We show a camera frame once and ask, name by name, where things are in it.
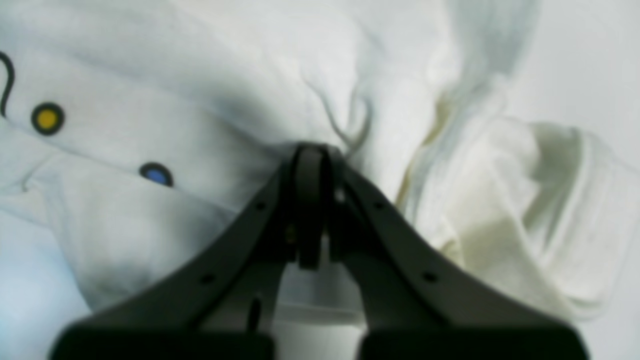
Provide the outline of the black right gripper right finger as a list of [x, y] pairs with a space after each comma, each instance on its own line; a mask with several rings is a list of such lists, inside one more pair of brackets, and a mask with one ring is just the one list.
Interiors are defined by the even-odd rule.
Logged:
[[356, 281], [359, 360], [586, 360], [573, 326], [491, 289], [432, 248], [327, 149], [330, 259]]

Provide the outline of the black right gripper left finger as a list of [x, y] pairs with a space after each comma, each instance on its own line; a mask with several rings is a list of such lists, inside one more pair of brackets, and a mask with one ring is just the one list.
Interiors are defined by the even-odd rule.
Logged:
[[53, 360], [272, 360], [287, 264], [315, 271], [331, 148], [302, 144], [231, 226], [142, 293], [69, 326]]

